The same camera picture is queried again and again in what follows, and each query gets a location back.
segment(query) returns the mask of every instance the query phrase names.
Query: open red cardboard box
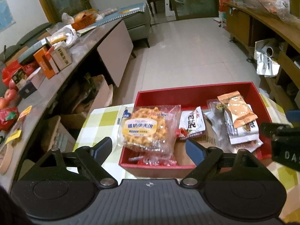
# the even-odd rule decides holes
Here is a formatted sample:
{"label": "open red cardboard box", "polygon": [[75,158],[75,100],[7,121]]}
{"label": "open red cardboard box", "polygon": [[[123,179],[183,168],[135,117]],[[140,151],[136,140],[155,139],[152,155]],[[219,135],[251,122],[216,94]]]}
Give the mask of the open red cardboard box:
{"label": "open red cardboard box", "polygon": [[[135,106],[157,106],[157,105],[181,105],[181,110],[194,110],[200,106],[202,110],[207,109],[207,100],[216,99],[219,95],[239,91],[245,102],[250,104],[253,112],[258,116],[258,125],[262,122],[271,122],[268,111],[252,82],[227,83],[216,85],[200,85],[182,88],[170,88],[153,91],[140,91],[137,94]],[[211,126],[206,122],[205,136],[196,139],[205,147],[215,145],[215,134]],[[259,135],[264,143],[256,150],[257,158],[262,160],[271,157],[271,140]],[[185,152],[185,141],[177,141],[174,148],[174,156],[178,166],[145,166],[137,165],[128,161],[132,150],[122,149],[119,165],[129,173],[137,177],[151,178],[184,178],[194,168],[195,164]]]}

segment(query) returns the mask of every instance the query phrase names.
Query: red apple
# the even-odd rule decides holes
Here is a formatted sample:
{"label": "red apple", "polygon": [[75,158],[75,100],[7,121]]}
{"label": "red apple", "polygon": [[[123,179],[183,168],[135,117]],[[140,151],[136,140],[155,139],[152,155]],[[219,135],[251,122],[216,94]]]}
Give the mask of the red apple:
{"label": "red apple", "polygon": [[19,90],[18,87],[17,87],[17,85],[14,83],[14,81],[13,81],[12,79],[10,80],[8,86],[9,86],[9,88],[10,88],[11,90],[16,90],[16,91]]}
{"label": "red apple", "polygon": [[16,90],[11,90],[11,89],[8,89],[6,92],[5,92],[5,95],[4,95],[4,99],[7,100],[7,102],[11,102],[17,95],[17,91]]}
{"label": "red apple", "polygon": [[4,109],[5,107],[7,107],[9,104],[9,102],[4,99],[3,97],[0,97],[0,109]]}

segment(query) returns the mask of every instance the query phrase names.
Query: green and white tablecloth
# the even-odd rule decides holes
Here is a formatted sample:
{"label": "green and white tablecloth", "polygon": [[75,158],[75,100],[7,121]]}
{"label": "green and white tablecloth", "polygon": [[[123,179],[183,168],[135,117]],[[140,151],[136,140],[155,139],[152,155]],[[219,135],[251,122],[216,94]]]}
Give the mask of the green and white tablecloth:
{"label": "green and white tablecloth", "polygon": [[[278,104],[264,95],[261,95],[261,98],[272,122],[290,124],[286,119],[283,109]],[[128,104],[94,110],[85,121],[74,149],[81,146],[94,146],[104,137],[111,137],[113,144],[116,145],[117,131],[124,110],[128,107],[129,111],[132,112],[133,106],[134,104]],[[112,152],[102,165],[118,183],[122,179],[136,179],[136,177],[119,166],[121,151],[120,147],[116,147],[115,152]],[[276,162],[272,162],[267,168],[287,190],[287,202],[280,218],[285,222],[300,221],[300,173]]]}

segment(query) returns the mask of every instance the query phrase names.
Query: drawer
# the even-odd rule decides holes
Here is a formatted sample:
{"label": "drawer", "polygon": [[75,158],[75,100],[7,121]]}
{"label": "drawer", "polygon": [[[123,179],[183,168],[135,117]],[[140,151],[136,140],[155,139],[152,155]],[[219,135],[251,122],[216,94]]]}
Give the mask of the drawer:
{"label": "drawer", "polygon": [[251,44],[251,17],[247,13],[240,10],[233,10],[230,14],[230,7],[226,9],[226,24],[227,30],[236,39],[244,44],[250,46]]}
{"label": "drawer", "polygon": [[283,52],[279,53],[278,63],[288,76],[293,80],[295,85],[300,89],[300,69],[294,64],[294,62]]}

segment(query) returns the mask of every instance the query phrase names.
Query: red box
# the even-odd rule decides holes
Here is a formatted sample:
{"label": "red box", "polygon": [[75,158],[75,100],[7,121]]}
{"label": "red box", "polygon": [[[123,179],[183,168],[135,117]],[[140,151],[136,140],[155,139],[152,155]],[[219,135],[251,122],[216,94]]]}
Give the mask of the red box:
{"label": "red box", "polygon": [[[253,112],[258,116],[256,120],[258,125],[262,122],[271,122],[268,111],[252,82],[140,91],[137,94],[134,105],[141,107],[180,104],[182,110],[193,110],[198,106],[202,109],[207,109],[207,100],[216,99],[219,95],[234,91],[239,91],[244,97],[245,102],[251,105]],[[256,150],[258,159],[270,158],[271,140],[261,134],[259,138],[264,144]],[[195,168],[195,165],[161,167],[132,164],[128,161],[128,157],[131,153],[132,150],[123,147],[119,165],[137,177],[183,178]]]}

